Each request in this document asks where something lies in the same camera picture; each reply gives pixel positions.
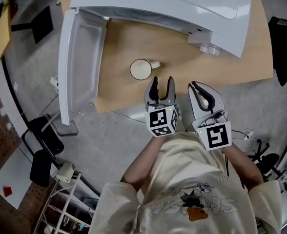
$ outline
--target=red object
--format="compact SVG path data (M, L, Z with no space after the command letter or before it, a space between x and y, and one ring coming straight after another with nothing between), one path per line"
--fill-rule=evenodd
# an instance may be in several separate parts
M12 194L11 187L4 187L3 188L3 194L5 194L5 197L8 197Z

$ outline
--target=white cabinet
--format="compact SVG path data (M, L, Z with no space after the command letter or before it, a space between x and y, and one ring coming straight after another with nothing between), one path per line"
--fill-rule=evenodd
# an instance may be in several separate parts
M62 123L98 93L98 81L107 20L70 9L61 31L58 87Z

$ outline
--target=cartoon print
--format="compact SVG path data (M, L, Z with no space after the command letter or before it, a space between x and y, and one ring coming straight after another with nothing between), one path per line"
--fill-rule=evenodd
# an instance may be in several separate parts
M206 200L205 195L212 189L214 187L208 183L197 182L193 188L175 190L171 194L176 197L175 199L163 200L150 206L150 216L159 215L161 212L169 215L181 211L182 214L188 214L190 221L196 221L207 218L210 212L218 215L221 209L223 213L236 211L231 205L236 202L235 199L219 199L216 196L211 196Z

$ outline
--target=person's arm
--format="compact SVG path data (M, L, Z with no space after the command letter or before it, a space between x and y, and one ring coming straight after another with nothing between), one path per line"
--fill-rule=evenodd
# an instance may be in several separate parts
M264 183L260 170L235 144L222 148L222 151L236 170L240 180L248 191L257 185Z
M121 178L121 182L132 185L136 191L142 187L144 180L149 175L160 148L165 142L164 136L153 137Z

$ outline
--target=gray concrete floor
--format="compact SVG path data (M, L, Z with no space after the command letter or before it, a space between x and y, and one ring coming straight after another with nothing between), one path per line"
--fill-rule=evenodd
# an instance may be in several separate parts
M18 0L19 11L14 23L25 23L50 5L54 31L35 44L30 31L12 33L12 42L6 52L6 60L16 95L29 120L40 115L56 96L55 88L47 77L58 74L58 52L62 27L62 9L56 0ZM287 19L287 0L262 0L267 20L272 16ZM276 75L272 79L223 87L218 90L234 130L250 129L252 138L270 143L269 152L281 154L287 144L287 87L281 87ZM188 96L179 98L183 122L192 131L192 112ZM56 98L45 110L53 113L59 108ZM117 110L117 113L139 120L144 105ZM61 159L73 162L76 168L97 190L105 183L119 180L141 149L151 138L145 124L113 114L98 114L90 105L75 117L80 129L76 137L64 137ZM234 141L246 152L253 152L256 140Z

